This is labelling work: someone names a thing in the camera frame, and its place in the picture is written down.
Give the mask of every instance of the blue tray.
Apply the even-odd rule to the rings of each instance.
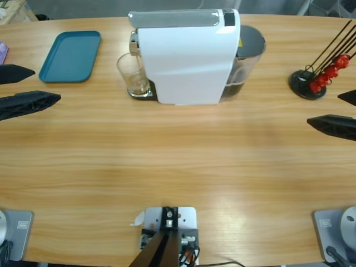
[[[96,31],[62,32],[39,72],[42,82],[82,82],[93,70],[100,45]]]

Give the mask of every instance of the wood grain surface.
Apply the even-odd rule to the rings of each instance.
[[[356,89],[356,62],[320,100],[299,98],[289,75],[313,62],[347,20],[241,16],[266,51],[237,98],[213,106],[131,99],[116,69],[128,52],[126,18],[1,26],[5,63],[35,70],[56,36],[97,30],[91,78],[45,84],[38,74],[0,86],[0,97],[42,90],[53,107],[0,122],[0,206],[35,214],[26,260],[128,266],[150,206],[197,209],[201,263],[249,266],[321,261],[312,212],[356,205],[356,143],[307,118],[353,116],[337,94]]]

